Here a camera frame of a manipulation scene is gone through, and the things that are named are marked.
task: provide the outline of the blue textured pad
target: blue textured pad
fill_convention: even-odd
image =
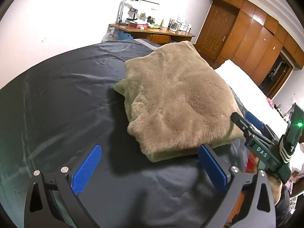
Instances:
[[[204,145],[199,147],[199,161],[203,165],[203,168],[207,172],[215,189],[222,194],[225,194],[228,190],[227,177],[221,167],[216,163],[215,159],[209,153]]]
[[[85,186],[87,185],[100,159],[101,147],[96,145],[73,175],[72,190],[75,195],[85,189]]]
[[[256,127],[259,131],[264,130],[264,124],[257,119],[254,115],[252,115],[250,112],[246,112],[245,118],[252,123],[254,127]]]

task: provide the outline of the blanket fold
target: blanket fold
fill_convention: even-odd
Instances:
[[[243,137],[230,115],[241,114],[226,82],[188,41],[163,45],[125,62],[114,89],[125,97],[128,133],[152,162],[197,153]]]

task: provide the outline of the white sheet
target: white sheet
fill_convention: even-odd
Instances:
[[[227,60],[215,71],[233,89],[249,112],[270,126],[279,138],[285,134],[288,124],[271,108],[264,93],[239,66]]]

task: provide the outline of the dark doorway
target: dark doorway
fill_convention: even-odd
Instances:
[[[238,16],[239,9],[220,0],[212,2],[195,44],[198,53],[212,65],[221,52]]]
[[[273,98],[290,75],[292,68],[287,58],[280,53],[259,88],[268,98]]]

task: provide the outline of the silver screw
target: silver screw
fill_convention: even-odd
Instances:
[[[34,171],[34,176],[38,176],[40,174],[40,170]]]
[[[62,173],[67,173],[69,171],[69,167],[63,166],[60,170]]]
[[[260,176],[262,176],[262,177],[266,176],[266,172],[263,171],[263,170],[259,170],[259,171],[258,171],[258,174],[259,174]]]
[[[234,173],[238,173],[238,172],[240,171],[240,169],[239,169],[238,167],[236,167],[236,166],[232,166],[232,167],[230,168],[230,170],[231,170],[232,172],[234,172]]]

